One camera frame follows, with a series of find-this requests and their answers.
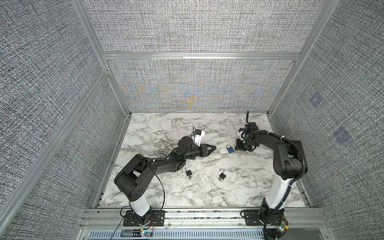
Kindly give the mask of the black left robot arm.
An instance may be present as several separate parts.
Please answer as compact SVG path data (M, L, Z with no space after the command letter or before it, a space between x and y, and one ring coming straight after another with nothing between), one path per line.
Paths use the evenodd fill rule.
M163 173L180 171L187 160L204 158L217 149L209 144L195 144L191 137L183 137L168 155L160 158L147 158L135 155L122 168L114 179L115 185L128 198L130 207L139 217L148 217L152 211L144 196L153 177Z

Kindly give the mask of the blue padlock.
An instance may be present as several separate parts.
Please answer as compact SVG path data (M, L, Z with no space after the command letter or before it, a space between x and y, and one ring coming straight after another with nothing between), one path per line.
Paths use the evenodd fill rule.
M231 145L226 145L226 149L227 149L227 151L228 151L229 154L235 152L234 148L233 148Z

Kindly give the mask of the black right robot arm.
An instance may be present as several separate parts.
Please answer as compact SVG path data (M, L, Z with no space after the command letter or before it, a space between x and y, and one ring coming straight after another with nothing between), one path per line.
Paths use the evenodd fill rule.
M253 152L263 145L273 151L274 183L270 193L263 199L259 219L269 224L273 218L284 214L284 203L293 185L308 171L308 164L300 141L266 130L260 130L256 123L246 123L238 130L235 150Z

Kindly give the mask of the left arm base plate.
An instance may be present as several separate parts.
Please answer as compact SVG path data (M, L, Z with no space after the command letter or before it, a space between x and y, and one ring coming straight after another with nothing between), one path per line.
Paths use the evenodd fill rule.
M163 227L165 222L165 211L149 211L143 217L137 215L133 211L126 211L123 221L124 227L144 227L149 226Z

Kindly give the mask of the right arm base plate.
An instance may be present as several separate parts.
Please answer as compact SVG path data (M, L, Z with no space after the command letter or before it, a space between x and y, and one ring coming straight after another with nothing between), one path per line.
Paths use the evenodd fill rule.
M267 212L261 210L242 210L240 212L246 226L263 226L267 215Z

